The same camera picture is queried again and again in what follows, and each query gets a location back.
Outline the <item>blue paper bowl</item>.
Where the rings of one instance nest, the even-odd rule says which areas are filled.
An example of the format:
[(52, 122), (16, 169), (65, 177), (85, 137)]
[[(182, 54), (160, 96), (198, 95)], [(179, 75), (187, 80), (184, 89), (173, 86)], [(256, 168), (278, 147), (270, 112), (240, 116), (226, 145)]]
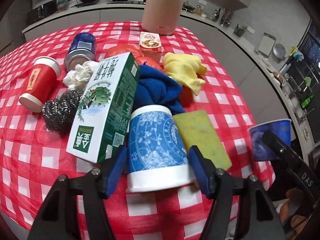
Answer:
[(287, 148), (291, 142), (291, 120), (268, 121), (248, 129), (251, 137), (254, 161), (280, 159), (280, 149)]

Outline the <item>green white milk carton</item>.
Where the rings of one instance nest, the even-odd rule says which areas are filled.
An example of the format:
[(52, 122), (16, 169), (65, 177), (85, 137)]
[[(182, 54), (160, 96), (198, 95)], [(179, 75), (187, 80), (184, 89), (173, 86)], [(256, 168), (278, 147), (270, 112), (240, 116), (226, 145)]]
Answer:
[(91, 163), (112, 157), (125, 140), (139, 71), (130, 52), (99, 62), (76, 111), (67, 153)]

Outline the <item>steel wool scrubber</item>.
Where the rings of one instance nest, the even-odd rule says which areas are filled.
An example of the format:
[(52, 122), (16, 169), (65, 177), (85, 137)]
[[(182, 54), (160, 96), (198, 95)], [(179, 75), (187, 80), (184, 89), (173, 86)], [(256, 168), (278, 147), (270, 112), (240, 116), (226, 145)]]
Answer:
[(60, 135), (69, 133), (82, 95), (82, 91), (69, 90), (58, 98), (46, 101), (42, 106), (46, 129)]

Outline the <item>yellow green sponge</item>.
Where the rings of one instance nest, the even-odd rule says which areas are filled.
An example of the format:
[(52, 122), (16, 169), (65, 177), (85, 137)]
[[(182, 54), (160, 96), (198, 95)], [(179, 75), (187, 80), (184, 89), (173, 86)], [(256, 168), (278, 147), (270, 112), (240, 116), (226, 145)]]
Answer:
[(197, 146), (203, 157), (211, 160), (215, 167), (228, 170), (232, 166), (229, 155), (204, 110), (176, 114), (173, 120), (186, 150)]

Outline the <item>blue patterned paper cup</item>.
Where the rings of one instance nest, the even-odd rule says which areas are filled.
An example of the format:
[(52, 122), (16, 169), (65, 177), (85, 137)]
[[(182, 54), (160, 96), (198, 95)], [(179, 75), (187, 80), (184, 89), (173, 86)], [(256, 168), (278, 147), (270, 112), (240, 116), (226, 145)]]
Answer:
[(172, 189), (195, 181), (167, 107), (148, 105), (131, 114), (127, 149), (128, 193)]

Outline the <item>red paper cup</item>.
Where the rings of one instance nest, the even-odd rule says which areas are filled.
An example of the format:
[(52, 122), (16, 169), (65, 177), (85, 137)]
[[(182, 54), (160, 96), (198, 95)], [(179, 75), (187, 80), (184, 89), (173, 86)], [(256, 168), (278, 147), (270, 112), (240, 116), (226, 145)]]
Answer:
[(40, 113), (60, 75), (61, 68), (56, 59), (48, 56), (38, 57), (23, 86), (19, 103), (31, 112)]

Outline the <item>white tissue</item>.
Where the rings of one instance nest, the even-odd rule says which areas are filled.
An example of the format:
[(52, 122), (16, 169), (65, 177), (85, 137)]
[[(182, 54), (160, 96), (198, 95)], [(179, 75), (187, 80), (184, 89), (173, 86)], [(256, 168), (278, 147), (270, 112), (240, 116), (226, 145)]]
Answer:
[(74, 70), (70, 70), (63, 78), (63, 84), (67, 90), (84, 91), (91, 76), (98, 69), (99, 63), (96, 61), (86, 61), (77, 64)]

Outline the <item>blue towel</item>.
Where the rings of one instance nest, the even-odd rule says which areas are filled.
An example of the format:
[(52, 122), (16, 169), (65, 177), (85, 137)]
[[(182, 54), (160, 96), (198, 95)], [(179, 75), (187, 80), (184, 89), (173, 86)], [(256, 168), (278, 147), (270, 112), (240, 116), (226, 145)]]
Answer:
[(184, 113), (180, 94), (182, 86), (159, 70), (140, 65), (140, 77), (132, 110), (148, 105), (167, 107), (172, 115)]

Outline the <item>yellow cloth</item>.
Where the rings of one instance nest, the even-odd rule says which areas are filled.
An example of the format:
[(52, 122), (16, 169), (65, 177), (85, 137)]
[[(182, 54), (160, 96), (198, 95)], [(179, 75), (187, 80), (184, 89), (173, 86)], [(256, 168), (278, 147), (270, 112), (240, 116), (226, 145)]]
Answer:
[(167, 76), (181, 86), (188, 87), (195, 95), (199, 94), (205, 84), (198, 75), (206, 75), (207, 67), (198, 56), (168, 52), (163, 57), (163, 68)]

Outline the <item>blue tin can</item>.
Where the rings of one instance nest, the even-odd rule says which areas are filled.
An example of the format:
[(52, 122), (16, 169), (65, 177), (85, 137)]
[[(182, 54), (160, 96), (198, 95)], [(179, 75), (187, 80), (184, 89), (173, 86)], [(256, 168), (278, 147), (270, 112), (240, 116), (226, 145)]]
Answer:
[(75, 70), (77, 64), (86, 61), (96, 61), (96, 39), (90, 33), (79, 33), (73, 38), (68, 53), (64, 59), (65, 71)]

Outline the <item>red plastic bag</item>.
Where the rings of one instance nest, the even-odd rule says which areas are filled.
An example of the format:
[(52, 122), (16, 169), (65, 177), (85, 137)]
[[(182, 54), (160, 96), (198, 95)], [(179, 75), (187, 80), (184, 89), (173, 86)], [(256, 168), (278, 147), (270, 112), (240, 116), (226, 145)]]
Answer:
[(116, 55), (120, 55), (128, 52), (130, 52), (134, 56), (136, 62), (139, 65), (146, 65), (146, 66), (155, 68), (160, 72), (163, 72), (163, 68), (161, 67), (158, 61), (154, 60), (152, 57), (148, 55), (143, 54), (143, 52), (139, 50), (136, 46), (133, 46), (130, 44), (120, 44), (110, 48), (105, 54), (104, 58), (106, 59), (112, 56), (116, 56)]

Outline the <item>red checkered tablecloth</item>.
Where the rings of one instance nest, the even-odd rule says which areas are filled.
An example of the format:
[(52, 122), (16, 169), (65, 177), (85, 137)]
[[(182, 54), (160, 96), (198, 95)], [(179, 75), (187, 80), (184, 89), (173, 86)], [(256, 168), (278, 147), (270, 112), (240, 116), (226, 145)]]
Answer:
[[(48, 132), (42, 116), (27, 111), (18, 100), (35, 59), (50, 56), (63, 64), (71, 41), (82, 32), (95, 36), (102, 59), (118, 44), (137, 45), (141, 25), (109, 22), (50, 31), (1, 57), (1, 211), (26, 229), (60, 174), (77, 177), (92, 169), (92, 164), (68, 154), (67, 139)], [(161, 43), (164, 53), (196, 55), (207, 67), (199, 95), (185, 89), (181, 103), (186, 111), (207, 112), (232, 161), (229, 173), (243, 178), (254, 174), (270, 188), (273, 168), (269, 162), (253, 160), (248, 128), (255, 122), (224, 67), (187, 28), (176, 28)], [(211, 202), (194, 185), (141, 194), (127, 194), (126, 187), (122, 176), (105, 202), (117, 239), (199, 238)]]

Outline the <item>white cutting board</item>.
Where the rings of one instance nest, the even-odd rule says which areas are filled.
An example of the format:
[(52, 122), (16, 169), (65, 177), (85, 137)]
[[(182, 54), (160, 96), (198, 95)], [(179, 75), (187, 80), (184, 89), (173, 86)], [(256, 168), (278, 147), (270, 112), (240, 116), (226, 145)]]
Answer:
[(257, 47), (259, 53), (264, 55), (264, 57), (269, 57), (273, 46), (275, 45), (276, 38), (268, 33), (264, 33), (263, 37)]

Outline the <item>black microwave oven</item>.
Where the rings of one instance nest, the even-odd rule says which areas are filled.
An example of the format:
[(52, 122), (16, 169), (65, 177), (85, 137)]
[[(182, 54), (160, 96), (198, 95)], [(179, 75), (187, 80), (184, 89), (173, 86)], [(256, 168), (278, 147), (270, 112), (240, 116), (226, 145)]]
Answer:
[(51, 0), (27, 13), (27, 25), (39, 22), (57, 12), (57, 0)]

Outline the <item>green ceramic vase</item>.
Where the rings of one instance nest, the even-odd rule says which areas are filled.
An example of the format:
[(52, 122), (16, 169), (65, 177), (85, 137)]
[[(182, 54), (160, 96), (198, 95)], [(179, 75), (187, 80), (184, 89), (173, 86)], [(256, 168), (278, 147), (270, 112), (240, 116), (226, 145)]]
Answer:
[(68, 7), (67, 0), (57, 0), (57, 11), (66, 10)]

